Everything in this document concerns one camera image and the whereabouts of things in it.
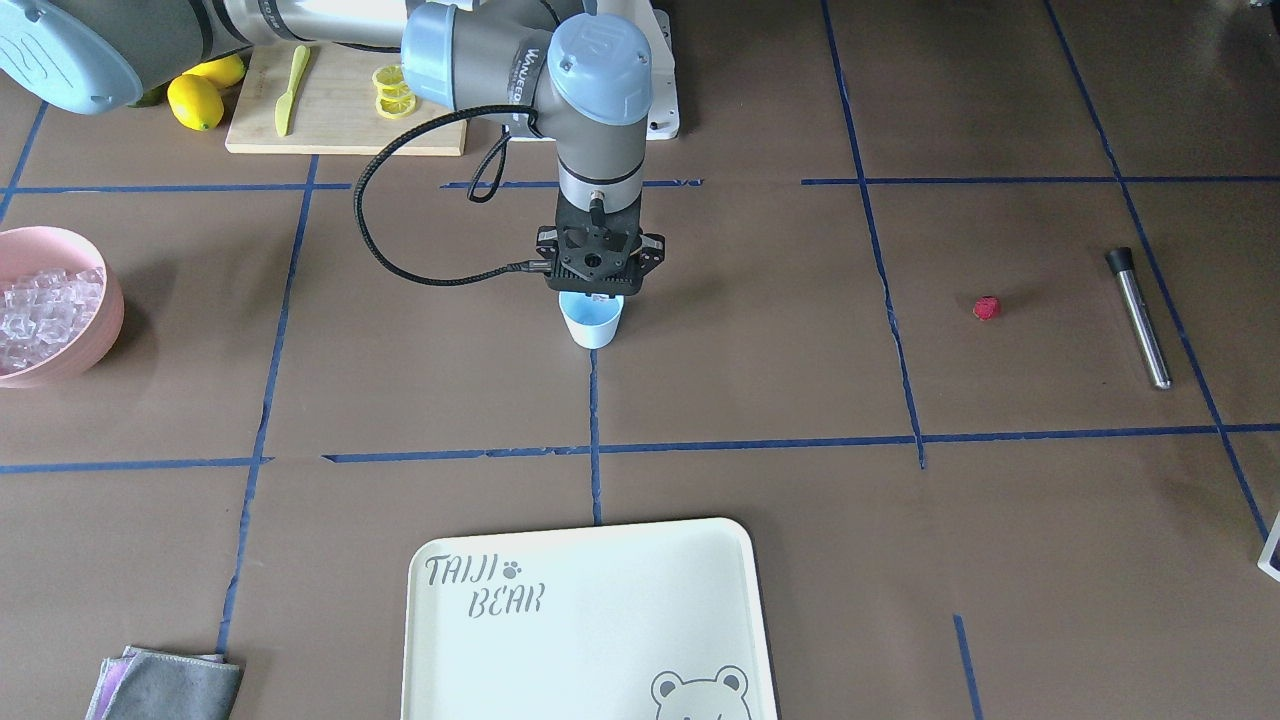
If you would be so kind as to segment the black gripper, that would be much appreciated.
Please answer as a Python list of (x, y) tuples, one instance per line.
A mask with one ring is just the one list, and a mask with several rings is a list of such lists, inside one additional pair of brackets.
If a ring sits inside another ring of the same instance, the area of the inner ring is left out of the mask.
[(582, 210), (558, 199), (556, 222), (539, 228), (535, 272), (550, 290), (630, 297), (666, 260), (666, 237), (640, 228), (641, 201), (605, 211), (602, 200)]

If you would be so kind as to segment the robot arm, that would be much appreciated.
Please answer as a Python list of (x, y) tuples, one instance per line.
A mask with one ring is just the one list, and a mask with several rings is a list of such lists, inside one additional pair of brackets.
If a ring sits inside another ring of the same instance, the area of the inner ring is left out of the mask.
[(392, 140), (353, 187), (364, 196), (408, 141), (490, 118), (548, 138), (558, 161), (553, 224), (538, 258), (507, 272), (549, 288), (628, 297), (666, 256), (640, 225), (643, 168), (659, 68), (669, 49), (645, 20), (602, 1), (5, 1), (3, 70), (56, 108), (96, 115), (140, 100), (201, 61), (292, 41), (397, 53), (411, 92), (445, 109)]

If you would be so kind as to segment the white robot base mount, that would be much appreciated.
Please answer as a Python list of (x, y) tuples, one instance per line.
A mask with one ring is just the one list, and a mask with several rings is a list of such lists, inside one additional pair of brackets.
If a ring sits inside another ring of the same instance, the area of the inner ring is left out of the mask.
[(648, 117), (646, 140), (650, 142), (675, 138), (681, 129), (678, 90), (675, 73), (675, 50), (669, 14), (650, 5), (652, 27), (644, 32), (654, 56), (652, 79), (653, 100)]

